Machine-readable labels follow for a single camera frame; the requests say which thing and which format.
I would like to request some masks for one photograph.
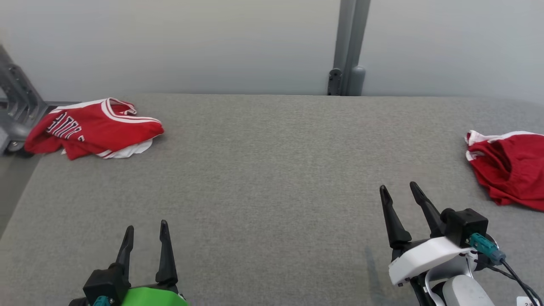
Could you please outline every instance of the white label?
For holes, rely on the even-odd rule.
[[[531,300],[526,296],[518,296],[516,299],[516,306],[539,306],[538,302],[536,305],[531,302]]]

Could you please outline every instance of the white panel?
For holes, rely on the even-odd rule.
[[[326,93],[339,0],[3,0],[0,40],[46,100]]]
[[[543,15],[540,0],[372,1],[363,94],[544,102]]]

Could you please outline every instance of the gray fabric tablecloth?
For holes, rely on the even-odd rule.
[[[464,135],[544,133],[544,107],[458,97],[148,94],[117,97],[165,134],[125,160],[39,162],[0,241],[1,305],[67,305],[135,227],[130,281],[153,283],[161,219],[192,305],[416,305],[388,277],[379,186],[414,239],[429,229],[419,183],[442,211],[471,207],[522,279],[544,295],[540,212],[497,206]],[[521,288],[475,276],[496,305]]]

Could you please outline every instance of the teal connector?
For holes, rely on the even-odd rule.
[[[109,300],[105,296],[99,296],[92,306],[110,306]]]
[[[499,250],[493,242],[478,233],[471,235],[468,244],[489,257],[494,265],[502,265],[501,259],[506,260],[506,254],[503,251]]]

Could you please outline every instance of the red jersey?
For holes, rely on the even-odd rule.
[[[159,120],[136,113],[133,104],[114,98],[60,106],[32,129],[24,148],[50,153],[64,147],[71,160],[88,154],[112,158],[140,153],[164,130]]]
[[[497,205],[519,203],[544,211],[544,135],[470,131],[466,142],[476,178]]]

